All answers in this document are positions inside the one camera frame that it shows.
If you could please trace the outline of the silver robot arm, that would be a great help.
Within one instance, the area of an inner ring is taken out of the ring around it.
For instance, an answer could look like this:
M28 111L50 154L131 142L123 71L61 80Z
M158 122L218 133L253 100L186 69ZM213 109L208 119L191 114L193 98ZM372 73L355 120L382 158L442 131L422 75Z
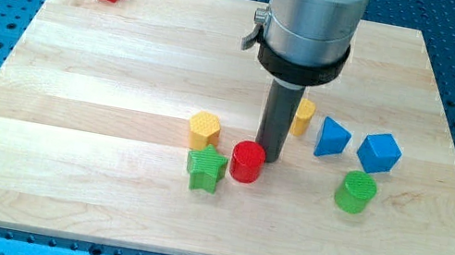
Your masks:
M255 11L263 39L285 60L305 67L334 64L348 49L369 0L270 0Z

